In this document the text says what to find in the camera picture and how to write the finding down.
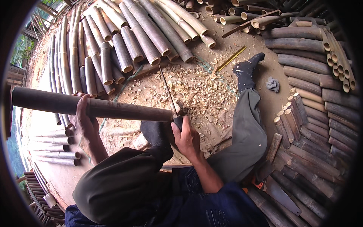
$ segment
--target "yellow ruler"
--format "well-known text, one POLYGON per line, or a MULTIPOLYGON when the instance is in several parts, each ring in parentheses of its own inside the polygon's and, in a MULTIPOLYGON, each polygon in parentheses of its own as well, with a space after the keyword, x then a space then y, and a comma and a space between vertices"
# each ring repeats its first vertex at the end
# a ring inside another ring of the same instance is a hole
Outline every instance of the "yellow ruler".
POLYGON ((228 65, 233 59, 235 59, 240 53, 242 53, 246 49, 246 45, 235 52, 230 58, 228 58, 222 65, 217 68, 217 72, 222 70, 226 65, 228 65))

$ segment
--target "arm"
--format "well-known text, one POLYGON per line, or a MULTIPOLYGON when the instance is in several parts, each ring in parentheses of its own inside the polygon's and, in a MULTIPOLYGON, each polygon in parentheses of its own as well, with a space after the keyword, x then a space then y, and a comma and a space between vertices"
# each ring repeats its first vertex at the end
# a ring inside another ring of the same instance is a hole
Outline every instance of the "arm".
POLYGON ((171 127, 175 137, 175 144, 178 146, 179 151, 194 166, 204 192, 218 192, 223 187, 223 182, 200 151, 199 133, 190 126, 189 117, 183 116, 181 132, 173 122, 171 123, 171 127))
POLYGON ((70 121, 77 130, 81 131, 86 146, 89 148, 92 164, 97 165, 109 155, 99 136, 97 119, 89 118, 86 115, 87 97, 89 97, 89 95, 85 95, 84 93, 78 93, 77 95, 81 96, 81 99, 77 104, 76 115, 70 117, 70 121))

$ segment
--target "stack of bamboo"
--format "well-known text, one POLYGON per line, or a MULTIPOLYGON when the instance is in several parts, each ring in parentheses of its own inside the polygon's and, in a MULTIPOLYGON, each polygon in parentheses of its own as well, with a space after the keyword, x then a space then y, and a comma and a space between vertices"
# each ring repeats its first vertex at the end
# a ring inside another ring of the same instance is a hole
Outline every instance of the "stack of bamboo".
POLYGON ((40 142, 33 149, 39 161, 78 166, 81 154, 78 151, 71 152, 69 149, 69 145, 74 143, 70 130, 43 132, 35 135, 33 141, 40 142))

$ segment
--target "person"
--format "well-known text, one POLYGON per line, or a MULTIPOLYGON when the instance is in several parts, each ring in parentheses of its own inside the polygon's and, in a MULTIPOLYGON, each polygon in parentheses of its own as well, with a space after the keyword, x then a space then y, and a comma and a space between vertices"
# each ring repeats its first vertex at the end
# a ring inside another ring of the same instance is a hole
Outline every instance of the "person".
POLYGON ((198 132, 183 116, 182 131, 172 122, 175 144, 193 166, 160 171, 173 156, 161 122, 142 121, 140 130, 151 148, 125 147, 108 156, 98 122, 86 113, 82 96, 72 118, 95 167, 77 183, 76 202, 65 223, 76 226, 269 226, 263 213, 237 184, 263 156, 267 146, 257 107, 260 100, 252 73, 264 59, 259 53, 234 66, 240 91, 232 128, 232 145, 205 159, 198 132))

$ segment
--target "dark blue shirt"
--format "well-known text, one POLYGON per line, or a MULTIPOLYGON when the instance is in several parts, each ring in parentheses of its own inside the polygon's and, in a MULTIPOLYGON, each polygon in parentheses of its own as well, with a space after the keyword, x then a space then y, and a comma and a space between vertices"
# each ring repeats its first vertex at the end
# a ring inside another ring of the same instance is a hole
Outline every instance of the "dark blue shirt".
POLYGON ((268 227, 263 213, 235 182, 226 183, 217 193, 203 193, 198 175, 193 167, 177 171, 173 196, 158 199, 147 207, 135 209, 120 225, 100 225, 90 221, 76 205, 67 207, 67 227, 133 226, 143 217, 152 214, 142 226, 178 227, 268 227))

